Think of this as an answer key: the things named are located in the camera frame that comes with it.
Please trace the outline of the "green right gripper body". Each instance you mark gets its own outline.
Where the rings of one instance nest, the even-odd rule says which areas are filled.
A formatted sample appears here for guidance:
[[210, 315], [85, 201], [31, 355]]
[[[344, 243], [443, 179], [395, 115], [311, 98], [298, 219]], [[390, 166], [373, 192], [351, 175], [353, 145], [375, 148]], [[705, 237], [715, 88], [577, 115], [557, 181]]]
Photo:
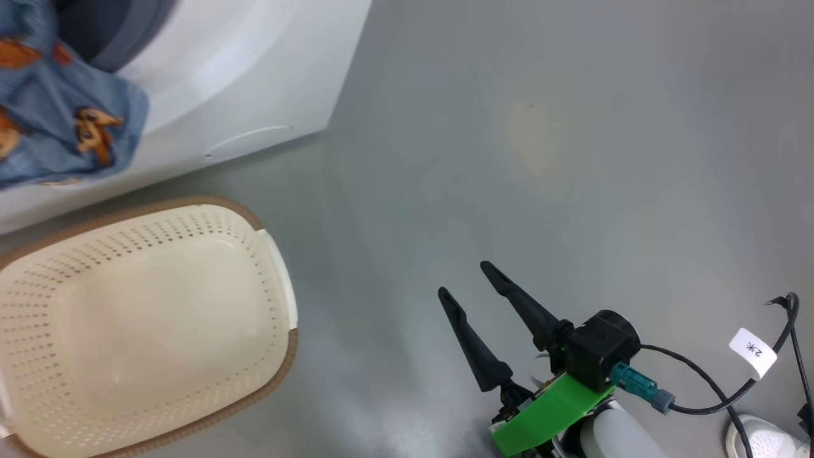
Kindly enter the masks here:
[[532, 450], [578, 423], [602, 405], [615, 388], [610, 384], [594, 391], [566, 373], [514, 417], [492, 427], [492, 440], [502, 456], [512, 457]]

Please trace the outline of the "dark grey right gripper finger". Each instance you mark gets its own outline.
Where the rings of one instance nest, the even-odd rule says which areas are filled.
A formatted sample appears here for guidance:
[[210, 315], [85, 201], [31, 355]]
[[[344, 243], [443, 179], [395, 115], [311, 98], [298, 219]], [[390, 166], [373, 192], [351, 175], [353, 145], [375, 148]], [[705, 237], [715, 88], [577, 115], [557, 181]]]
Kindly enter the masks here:
[[518, 385], [509, 365], [496, 356], [483, 342], [476, 330], [471, 327], [465, 310], [449, 290], [441, 287], [437, 291], [440, 305], [445, 311], [453, 333], [466, 358], [479, 390], [483, 393], [499, 389], [500, 414], [517, 414], [521, 407], [532, 401], [533, 393]]
[[535, 348], [541, 352], [561, 352], [566, 338], [573, 332], [573, 324], [558, 319], [519, 287], [491, 261], [481, 261], [480, 269], [496, 292], [509, 301], [521, 321], [532, 334]]

